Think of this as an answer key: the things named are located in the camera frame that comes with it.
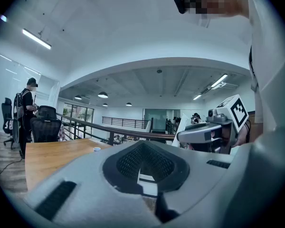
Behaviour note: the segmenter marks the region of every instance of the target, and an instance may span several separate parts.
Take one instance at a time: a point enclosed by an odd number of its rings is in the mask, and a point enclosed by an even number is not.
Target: black cap
[[[28,80],[28,82],[27,82],[27,85],[29,86],[29,85],[31,85],[31,84],[33,84],[33,83],[35,83],[35,84],[36,84],[36,87],[38,87],[38,84],[36,83],[36,79],[35,79],[35,78],[30,78],[30,79]]]

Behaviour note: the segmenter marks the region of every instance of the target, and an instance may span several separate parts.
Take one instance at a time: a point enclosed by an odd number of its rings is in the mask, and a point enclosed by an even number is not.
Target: window
[[[75,119],[80,120],[80,121],[89,122],[89,123],[92,123],[92,121],[93,121],[93,113],[94,113],[94,109],[92,109],[92,108],[82,107],[82,106],[73,105],[73,104],[66,104],[65,103],[64,108],[63,108],[63,115],[75,118]],[[62,118],[62,121],[65,123],[71,122],[70,120],[65,119],[65,118]],[[87,133],[92,134],[92,128],[91,127],[88,127],[88,126],[84,127],[84,126],[80,126],[80,125],[77,125],[77,127],[78,127],[78,129],[80,129],[82,131],[85,130]],[[74,132],[74,128],[72,128],[70,126],[65,126],[65,129],[67,129],[69,131],[72,130],[72,132]],[[75,139],[73,133],[70,133],[67,131],[66,134],[67,135],[70,134],[70,137],[72,139]],[[81,137],[81,138],[84,137],[84,133],[79,131],[79,130],[76,130],[76,135]]]

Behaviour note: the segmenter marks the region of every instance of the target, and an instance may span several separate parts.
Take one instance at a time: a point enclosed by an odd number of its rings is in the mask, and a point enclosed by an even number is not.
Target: office chair
[[[57,142],[61,121],[35,117],[30,120],[35,143]]]
[[[2,108],[2,114],[3,114],[3,130],[5,133],[10,134],[9,137],[13,136],[13,130],[10,129],[10,121],[13,121],[12,115],[11,115],[11,99],[5,98],[5,102],[1,104]],[[10,149],[12,150],[13,148],[13,143],[14,139],[10,138],[6,141],[3,142],[4,146],[6,145],[7,142],[11,142],[10,144]]]
[[[56,109],[48,105],[41,105],[38,108],[36,117],[47,118],[47,119],[57,119]]]

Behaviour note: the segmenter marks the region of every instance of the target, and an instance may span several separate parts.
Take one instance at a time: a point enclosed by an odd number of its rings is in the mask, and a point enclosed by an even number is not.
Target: wooden table
[[[73,159],[94,152],[94,147],[105,149],[111,147],[111,145],[90,139],[27,143],[25,176],[28,191]]]

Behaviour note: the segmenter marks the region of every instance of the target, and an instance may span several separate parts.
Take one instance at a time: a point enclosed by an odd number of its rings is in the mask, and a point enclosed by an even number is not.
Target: wooden floor
[[[0,133],[0,172],[9,163],[19,161],[21,159],[19,155],[19,145],[13,144],[13,149],[10,149],[10,142],[4,146],[3,141],[8,140],[8,135]],[[25,178],[24,160],[9,165],[3,173],[0,175],[0,185],[3,189],[9,190],[15,193],[18,197],[22,198],[27,189],[27,183]]]

